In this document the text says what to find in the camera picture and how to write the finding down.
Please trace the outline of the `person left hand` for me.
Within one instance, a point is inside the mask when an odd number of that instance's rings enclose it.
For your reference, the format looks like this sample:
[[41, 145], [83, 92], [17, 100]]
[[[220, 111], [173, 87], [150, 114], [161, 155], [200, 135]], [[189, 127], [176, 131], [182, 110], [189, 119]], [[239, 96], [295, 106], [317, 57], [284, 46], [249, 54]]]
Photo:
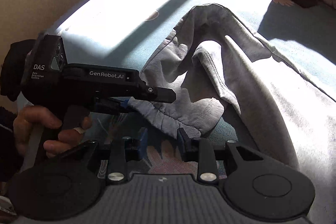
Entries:
[[[22, 108], [13, 123], [15, 146], [20, 155], [26, 154], [30, 135], [37, 124], [50, 129], [58, 129], [62, 122], [43, 106]], [[43, 148], [47, 157], [51, 158], [77, 146], [82, 139], [83, 134], [76, 129], [63, 130], [58, 134], [58, 140], [45, 141]]]

